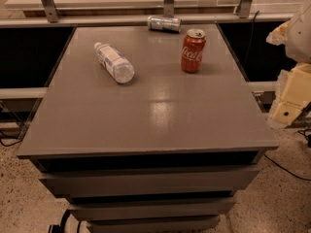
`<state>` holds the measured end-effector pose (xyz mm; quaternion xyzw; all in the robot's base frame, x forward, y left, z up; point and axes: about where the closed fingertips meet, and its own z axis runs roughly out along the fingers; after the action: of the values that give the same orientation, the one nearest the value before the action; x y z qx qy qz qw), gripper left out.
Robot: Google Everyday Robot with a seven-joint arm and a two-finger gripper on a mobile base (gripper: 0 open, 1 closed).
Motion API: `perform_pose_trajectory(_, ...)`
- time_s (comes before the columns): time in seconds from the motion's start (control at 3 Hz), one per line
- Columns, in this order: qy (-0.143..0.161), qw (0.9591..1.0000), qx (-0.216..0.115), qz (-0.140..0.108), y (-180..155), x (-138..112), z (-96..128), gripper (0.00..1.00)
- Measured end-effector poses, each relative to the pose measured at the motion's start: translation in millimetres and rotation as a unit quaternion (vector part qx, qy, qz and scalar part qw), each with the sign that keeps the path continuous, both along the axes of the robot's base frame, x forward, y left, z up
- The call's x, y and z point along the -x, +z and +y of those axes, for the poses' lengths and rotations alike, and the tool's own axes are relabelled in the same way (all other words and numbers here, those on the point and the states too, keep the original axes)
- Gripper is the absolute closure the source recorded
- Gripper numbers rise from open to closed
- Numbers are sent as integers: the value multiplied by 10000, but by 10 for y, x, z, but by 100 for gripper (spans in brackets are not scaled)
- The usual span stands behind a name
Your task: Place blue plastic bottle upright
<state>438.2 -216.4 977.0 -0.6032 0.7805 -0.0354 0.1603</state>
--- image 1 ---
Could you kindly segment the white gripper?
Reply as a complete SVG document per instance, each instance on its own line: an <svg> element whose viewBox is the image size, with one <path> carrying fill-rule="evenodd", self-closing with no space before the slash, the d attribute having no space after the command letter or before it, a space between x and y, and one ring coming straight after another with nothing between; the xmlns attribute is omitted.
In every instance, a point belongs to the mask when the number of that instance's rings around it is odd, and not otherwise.
<svg viewBox="0 0 311 233"><path fill-rule="evenodd" d="M297 63L291 71L282 70L276 82L275 99L267 124L271 128L290 126L311 103L311 0L306 0L288 21L276 27L266 42L286 44L286 55Z"/></svg>

